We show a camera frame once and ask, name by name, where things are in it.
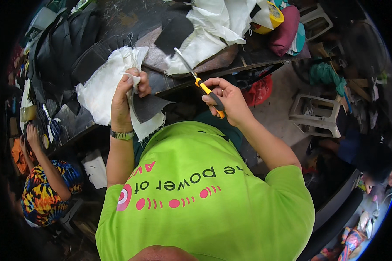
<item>scissors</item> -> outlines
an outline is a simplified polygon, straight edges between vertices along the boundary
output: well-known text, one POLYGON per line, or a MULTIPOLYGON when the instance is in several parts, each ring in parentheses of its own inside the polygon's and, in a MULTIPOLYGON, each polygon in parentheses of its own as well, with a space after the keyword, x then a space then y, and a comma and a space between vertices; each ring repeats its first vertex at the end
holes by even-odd
POLYGON ((200 79, 197 76, 195 71, 190 67, 190 65, 184 59, 181 52, 176 47, 174 47, 174 50, 176 51, 176 54, 180 57, 180 59, 183 61, 184 66, 190 71, 190 73, 195 78, 195 85, 198 86, 199 88, 201 88, 207 95, 212 97, 212 99, 214 99, 214 101, 216 102, 216 105, 213 105, 213 107, 218 112, 220 118, 223 119, 225 117, 225 113, 224 113, 224 105, 222 104, 221 100, 208 87, 206 87, 206 85, 203 83, 202 79, 200 79))
POLYGON ((50 142, 52 143, 52 140, 55 138, 55 140, 59 139, 59 134, 61 132, 60 126, 58 125, 58 122, 54 119, 51 119, 49 116, 48 110, 45 106, 45 104, 42 104, 42 109, 45 111, 46 117, 48 118, 48 134, 49 134, 49 139, 50 142))

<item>maroon cushion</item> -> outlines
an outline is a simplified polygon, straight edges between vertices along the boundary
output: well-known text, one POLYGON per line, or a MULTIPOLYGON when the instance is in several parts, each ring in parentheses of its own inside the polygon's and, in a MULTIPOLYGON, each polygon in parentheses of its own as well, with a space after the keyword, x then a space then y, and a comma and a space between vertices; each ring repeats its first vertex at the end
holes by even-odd
POLYGON ((282 14, 285 20, 272 32, 269 42, 270 49, 280 57, 291 47, 298 32, 299 19, 301 18, 298 8, 294 5, 283 8, 282 14))

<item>hand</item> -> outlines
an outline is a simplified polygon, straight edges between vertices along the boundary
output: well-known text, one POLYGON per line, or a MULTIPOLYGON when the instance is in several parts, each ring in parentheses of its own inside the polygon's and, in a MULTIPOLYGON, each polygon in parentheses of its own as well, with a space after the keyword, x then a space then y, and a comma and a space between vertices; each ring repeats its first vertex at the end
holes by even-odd
MULTIPOLYGON (((133 76, 141 77, 141 81, 137 86, 139 97, 142 98, 151 93, 151 87, 146 72, 138 72, 137 68, 129 68, 126 72, 133 76)), ((127 92, 132 88, 133 84, 132 78, 129 78, 129 76, 124 74, 116 87, 110 111, 110 125, 115 132, 126 133, 133 130, 127 97, 127 92)))
POLYGON ((20 147, 22 148, 22 152, 25 156, 27 156, 27 148, 26 148, 26 141, 23 138, 23 135, 20 136, 20 147))
MULTIPOLYGON (((210 78, 204 82, 209 86, 218 86, 212 90, 214 94, 218 96, 222 104, 225 107, 226 117, 228 122, 235 127, 239 127, 245 121, 254 118, 250 109, 245 102, 245 99, 241 93, 241 90, 230 84, 228 81, 222 78, 210 78)), ((202 96, 202 101, 209 105, 209 109, 212 115, 217 115, 218 112, 212 105, 216 105, 216 102, 209 95, 202 96)))
POLYGON ((38 129, 32 123, 29 123, 26 127, 26 138, 33 152, 38 154, 38 152, 41 150, 38 129))

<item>metal watch strap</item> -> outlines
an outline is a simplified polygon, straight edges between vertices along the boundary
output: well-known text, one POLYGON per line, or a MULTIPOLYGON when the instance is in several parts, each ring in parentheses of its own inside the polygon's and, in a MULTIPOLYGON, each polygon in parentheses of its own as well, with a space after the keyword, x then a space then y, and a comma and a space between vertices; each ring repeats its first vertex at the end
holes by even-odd
POLYGON ((135 132, 127 132, 127 133, 122 133, 122 132, 115 132, 112 129, 110 129, 110 136, 114 137, 115 139, 122 139, 122 140, 129 140, 134 137, 135 132))

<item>workbench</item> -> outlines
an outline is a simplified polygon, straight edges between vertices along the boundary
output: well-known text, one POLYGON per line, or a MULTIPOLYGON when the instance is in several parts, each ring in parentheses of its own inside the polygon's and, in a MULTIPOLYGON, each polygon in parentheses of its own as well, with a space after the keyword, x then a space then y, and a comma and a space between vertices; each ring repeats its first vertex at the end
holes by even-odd
MULTIPOLYGON (((99 31, 98 40, 104 40, 113 35, 132 33, 132 39, 136 41, 161 25, 162 14, 172 3, 164 3, 161 0, 100 0, 98 6, 103 12, 103 24, 99 31)), ((238 46, 238 54, 229 66, 200 73, 199 76, 202 79, 208 79, 270 65, 276 65, 278 68, 282 63, 290 60, 311 57, 306 44, 297 56, 285 54, 279 57, 267 47, 268 36, 256 33, 252 33, 250 36, 247 32, 245 37, 247 44, 238 46)), ((142 70, 148 73, 152 94, 160 97, 194 84, 193 77, 172 78, 145 66, 142 67, 142 70)), ((83 107, 80 108, 78 115, 75 115, 64 105, 55 118, 61 119, 60 140, 50 145, 50 148, 46 150, 48 155, 52 155, 66 144, 73 144, 85 133, 97 128, 92 115, 83 107)))

